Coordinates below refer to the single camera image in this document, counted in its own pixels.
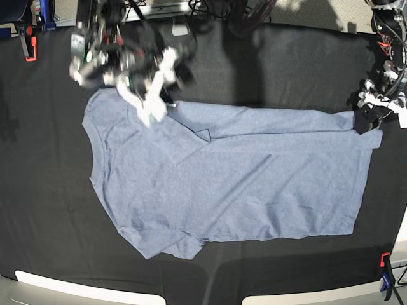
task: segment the black cloth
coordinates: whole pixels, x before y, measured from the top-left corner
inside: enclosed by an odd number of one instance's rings
[[[170,20],[157,24],[170,32]],[[344,111],[375,63],[383,63],[373,36],[264,25],[239,40],[220,22],[193,28],[195,83],[173,92],[183,100]],[[250,295],[379,279],[380,255],[392,250],[406,209],[407,131],[397,121],[383,125],[352,235],[209,243],[193,261],[167,254],[146,261],[116,232],[88,179],[92,153],[81,122],[93,91],[68,76],[70,33],[39,35],[31,63],[24,62],[19,39],[0,42],[3,276],[14,278],[18,269],[158,294],[173,305],[240,304]]]

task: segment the floor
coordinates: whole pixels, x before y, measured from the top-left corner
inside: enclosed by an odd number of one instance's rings
[[[56,0],[59,17],[76,16],[78,0]],[[146,0],[148,4],[180,0]],[[371,10],[364,0],[278,0],[273,22],[320,27],[342,32],[371,32]]]

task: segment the t-shirt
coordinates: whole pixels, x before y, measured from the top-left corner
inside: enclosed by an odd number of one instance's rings
[[[90,180],[118,232],[145,258],[192,259],[207,241],[352,234],[382,131],[353,112],[179,102],[146,128],[116,89],[83,126]]]

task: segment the orange clamp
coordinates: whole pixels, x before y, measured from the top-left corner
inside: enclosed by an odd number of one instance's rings
[[[384,258],[385,258],[386,256],[390,256],[390,252],[384,252],[384,253],[382,254],[382,257],[380,258],[380,267],[381,267],[381,268],[384,268]]]
[[[25,58],[26,62],[35,62],[37,60],[37,37],[31,37],[31,46],[34,48],[34,57]]]

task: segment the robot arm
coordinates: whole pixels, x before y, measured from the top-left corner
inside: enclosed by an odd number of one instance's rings
[[[380,38],[378,44],[388,56],[377,80],[367,79],[357,106],[361,116],[355,122],[360,134],[377,127],[392,112],[398,114],[401,128],[407,128],[406,0],[365,0],[373,10],[371,26]]]
[[[142,20],[130,34],[122,32],[126,4]],[[136,107],[139,119],[150,126],[166,115],[164,100],[170,99],[165,87],[179,81],[175,66],[193,52],[193,46],[186,42],[177,48],[165,47],[134,0],[79,0],[69,73],[80,86],[117,87]]]

